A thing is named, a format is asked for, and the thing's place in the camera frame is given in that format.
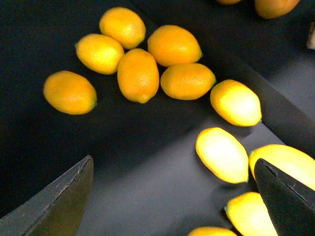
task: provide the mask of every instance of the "citrus fruit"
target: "citrus fruit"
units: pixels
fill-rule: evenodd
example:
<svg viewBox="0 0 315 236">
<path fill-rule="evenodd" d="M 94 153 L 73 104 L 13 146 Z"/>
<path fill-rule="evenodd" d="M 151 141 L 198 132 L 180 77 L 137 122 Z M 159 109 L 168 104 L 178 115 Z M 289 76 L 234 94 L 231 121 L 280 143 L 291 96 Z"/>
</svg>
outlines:
<svg viewBox="0 0 315 236">
<path fill-rule="evenodd" d="M 219 127 L 201 131 L 196 140 L 196 151 L 201 161 L 218 178 L 230 182 L 247 182 L 248 156 L 237 139 Z"/>
<path fill-rule="evenodd" d="M 118 85 L 130 101 L 146 103 L 158 91 L 158 66 L 147 51 L 135 48 L 128 51 L 118 65 Z"/>
<path fill-rule="evenodd" d="M 115 39 L 102 34 L 91 33 L 76 43 L 79 60 L 90 70 L 100 74 L 114 74 L 124 55 L 124 49 Z"/>
<path fill-rule="evenodd" d="M 176 64 L 162 74 L 160 84 L 170 97 L 194 100 L 202 97 L 216 82 L 213 72 L 199 63 Z"/>
<path fill-rule="evenodd" d="M 261 195 L 247 192 L 228 201 L 225 212 L 243 236 L 277 236 Z"/>
<path fill-rule="evenodd" d="M 249 156 L 250 169 L 254 177 L 255 163 L 260 158 L 315 190 L 315 160 L 306 153 L 280 144 L 257 148 Z"/>
<path fill-rule="evenodd" d="M 148 39 L 148 51 L 165 67 L 194 63 L 202 56 L 197 39 L 188 30 L 175 25 L 157 28 Z"/>
<path fill-rule="evenodd" d="M 244 84 L 224 80 L 210 92 L 210 102 L 215 111 L 236 126 L 253 126 L 261 120 L 258 96 Z"/>
<path fill-rule="evenodd" d="M 226 228 L 204 226 L 195 228 L 187 236 L 236 236 L 236 234 Z"/>
<path fill-rule="evenodd" d="M 300 0 L 255 0 L 255 10 L 264 19 L 272 19 L 289 13 Z"/>
<path fill-rule="evenodd" d="M 223 5 L 230 5 L 230 4 L 236 4 L 240 2 L 241 0 L 216 0 L 216 1 Z"/>
<path fill-rule="evenodd" d="M 43 93 L 55 109 L 71 115 L 85 114 L 97 102 L 96 91 L 90 82 L 70 71 L 50 75 L 44 83 Z"/>
<path fill-rule="evenodd" d="M 102 34 L 116 39 L 123 48 L 137 47 L 145 38 L 146 27 L 137 13 L 125 7 L 107 10 L 99 21 Z"/>
</svg>

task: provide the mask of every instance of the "gray surface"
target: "gray surface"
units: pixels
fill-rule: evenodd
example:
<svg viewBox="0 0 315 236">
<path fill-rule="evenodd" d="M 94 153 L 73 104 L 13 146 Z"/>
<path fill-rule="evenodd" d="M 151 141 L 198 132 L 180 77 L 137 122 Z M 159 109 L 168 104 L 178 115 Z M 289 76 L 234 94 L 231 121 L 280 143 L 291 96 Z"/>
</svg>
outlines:
<svg viewBox="0 0 315 236">
<path fill-rule="evenodd" d="M 256 190 L 255 182 L 228 184 L 212 174 L 195 152 L 198 133 L 219 126 L 231 132 L 248 153 L 282 142 L 262 123 L 235 129 L 212 117 L 182 134 L 135 168 L 121 163 L 142 152 L 116 156 L 115 164 L 95 170 L 91 198 L 77 236 L 183 236 L 199 226 L 231 228 L 222 212 L 227 201 Z"/>
</svg>

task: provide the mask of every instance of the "dark gray surface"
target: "dark gray surface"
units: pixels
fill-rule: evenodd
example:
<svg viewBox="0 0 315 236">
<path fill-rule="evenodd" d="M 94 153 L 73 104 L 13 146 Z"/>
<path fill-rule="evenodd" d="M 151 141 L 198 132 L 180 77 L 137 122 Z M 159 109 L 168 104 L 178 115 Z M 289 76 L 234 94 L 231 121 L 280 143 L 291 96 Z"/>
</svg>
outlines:
<svg viewBox="0 0 315 236">
<path fill-rule="evenodd" d="M 209 35 L 213 34 L 229 50 L 256 65 L 256 69 L 261 65 L 258 71 L 265 76 L 284 65 L 288 55 L 293 54 L 283 49 L 287 41 L 277 41 L 273 50 L 264 44 L 279 39 L 282 26 L 289 20 L 282 18 L 273 24 L 262 21 L 248 11 L 250 2 L 227 8 L 211 0 L 134 2 L 144 7 L 158 25 L 187 25 L 198 34 L 201 43 L 212 42 Z M 156 29 L 128 1 L 42 1 L 30 6 L 27 1 L 1 2 L 5 19 L 0 50 L 0 86 L 5 91 L 0 94 L 1 214 L 27 201 L 82 156 L 90 154 L 95 164 L 95 181 L 79 235 L 186 235 L 202 225 L 231 227 L 221 212 L 223 206 L 231 197 L 255 189 L 255 184 L 251 179 L 249 184 L 230 185 L 214 177 L 194 152 L 198 132 L 218 125 L 235 135 L 248 152 L 281 141 L 263 123 L 254 128 L 229 125 L 211 108 L 209 94 L 196 101 L 178 101 L 160 89 L 147 104 L 136 104 L 121 95 L 115 75 L 103 76 L 85 68 L 75 55 L 74 44 L 82 36 L 98 32 L 104 11 L 117 5 L 138 12 L 146 22 L 147 35 Z M 294 35 L 287 39 L 285 34 L 283 38 L 298 40 Z M 313 54 L 308 53 L 308 58 L 312 58 Z M 203 62 L 216 64 L 211 55 L 204 57 Z M 222 65 L 222 75 L 235 68 L 244 73 L 251 71 L 246 66 L 227 63 Z M 64 69 L 85 76 L 95 86 L 98 106 L 90 113 L 62 114 L 43 98 L 45 79 Z M 257 78 L 267 86 L 254 88 L 264 94 L 264 101 L 269 96 L 270 100 L 279 98 L 263 78 Z M 270 110 L 272 103 L 263 104 L 266 105 L 269 115 L 264 119 L 278 120 L 275 125 L 281 127 L 284 123 L 280 111 L 288 108 L 288 127 L 310 127 L 308 141 L 314 138 L 312 120 L 287 117 L 292 104 L 282 107 L 278 103 L 274 113 Z M 294 111 L 295 117 L 301 117 Z M 284 135 L 292 141 L 306 137 L 290 129 Z"/>
<path fill-rule="evenodd" d="M 132 2 L 161 24 L 181 24 L 214 36 L 315 119 L 315 50 L 306 48 L 315 0 L 301 0 L 290 13 L 272 20 L 256 14 L 253 0 L 229 6 L 215 0 Z"/>
</svg>

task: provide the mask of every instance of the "brightly lit lemon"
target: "brightly lit lemon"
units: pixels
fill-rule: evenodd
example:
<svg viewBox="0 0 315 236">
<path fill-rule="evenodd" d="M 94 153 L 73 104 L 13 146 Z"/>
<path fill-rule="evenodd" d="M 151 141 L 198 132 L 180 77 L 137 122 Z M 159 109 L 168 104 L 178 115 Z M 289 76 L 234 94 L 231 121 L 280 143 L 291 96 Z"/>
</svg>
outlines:
<svg viewBox="0 0 315 236">
<path fill-rule="evenodd" d="M 244 84 L 224 80 L 216 84 L 210 93 L 210 101 L 216 112 L 236 126 L 253 126 L 261 120 L 258 96 Z"/>
<path fill-rule="evenodd" d="M 236 234 L 226 228 L 204 226 L 193 229 L 187 236 L 236 236 Z"/>
<path fill-rule="evenodd" d="M 250 169 L 254 177 L 255 163 L 260 158 L 315 190 L 315 160 L 304 152 L 280 144 L 257 148 L 249 156 Z"/>
<path fill-rule="evenodd" d="M 277 236 L 261 195 L 247 192 L 231 199 L 225 212 L 234 227 L 243 236 Z"/>
<path fill-rule="evenodd" d="M 230 183 L 248 181 L 245 148 L 230 133 L 214 127 L 200 132 L 196 151 L 201 161 L 220 179 Z"/>
<path fill-rule="evenodd" d="M 100 74 L 114 74 L 124 55 L 118 41 L 102 34 L 91 33 L 75 45 L 79 60 L 90 70 Z"/>
<path fill-rule="evenodd" d="M 107 10 L 99 21 L 102 34 L 116 39 L 125 49 L 137 47 L 145 38 L 146 27 L 134 11 L 125 7 Z"/>
</svg>

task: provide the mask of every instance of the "lemon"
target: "lemon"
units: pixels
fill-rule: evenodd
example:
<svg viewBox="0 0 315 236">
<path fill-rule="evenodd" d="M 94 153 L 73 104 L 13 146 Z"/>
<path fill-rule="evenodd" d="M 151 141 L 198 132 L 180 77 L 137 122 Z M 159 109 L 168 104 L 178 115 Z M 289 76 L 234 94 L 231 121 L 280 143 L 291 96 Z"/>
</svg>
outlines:
<svg viewBox="0 0 315 236">
<path fill-rule="evenodd" d="M 200 132 L 196 151 L 201 161 L 220 179 L 230 183 L 247 182 L 248 156 L 237 139 L 219 127 Z"/>
<path fill-rule="evenodd" d="M 261 195 L 247 192 L 228 201 L 225 212 L 243 236 L 277 236 Z"/>
<path fill-rule="evenodd" d="M 158 64 L 165 67 L 194 63 L 202 56 L 199 43 L 192 33 L 175 25 L 157 28 L 148 39 L 148 51 Z"/>
<path fill-rule="evenodd" d="M 125 7 L 107 10 L 99 21 L 99 29 L 102 34 L 116 39 L 125 49 L 137 47 L 146 35 L 142 19 Z"/>
<path fill-rule="evenodd" d="M 215 82 L 213 72 L 199 63 L 172 65 L 163 72 L 160 80 L 161 87 L 168 96 L 181 100 L 202 97 Z"/>
<path fill-rule="evenodd" d="M 264 19 L 283 16 L 292 11 L 300 0 L 255 0 L 255 10 Z"/>
<path fill-rule="evenodd" d="M 226 228 L 204 226 L 195 228 L 187 236 L 236 236 L 236 234 Z"/>
<path fill-rule="evenodd" d="M 115 39 L 97 33 L 91 33 L 79 40 L 76 54 L 79 60 L 90 70 L 100 74 L 114 74 L 124 49 Z"/>
<path fill-rule="evenodd" d="M 133 102 L 146 103 L 158 91 L 158 65 L 150 53 L 140 48 L 122 57 L 117 78 L 123 96 Z"/>
<path fill-rule="evenodd" d="M 91 111 L 97 101 L 96 91 L 90 82 L 70 71 L 50 75 L 44 83 L 43 93 L 50 105 L 70 115 Z"/>
<path fill-rule="evenodd" d="M 261 120 L 258 96 L 244 84 L 224 80 L 210 92 L 210 102 L 216 112 L 236 126 L 253 126 Z"/>
<path fill-rule="evenodd" d="M 304 152 L 280 144 L 257 148 L 249 156 L 250 169 L 254 177 L 255 163 L 259 158 L 265 159 L 315 191 L 315 160 Z"/>
<path fill-rule="evenodd" d="M 241 0 L 216 0 L 216 1 L 223 5 L 230 5 L 230 4 L 236 4 L 240 2 Z"/>
</svg>

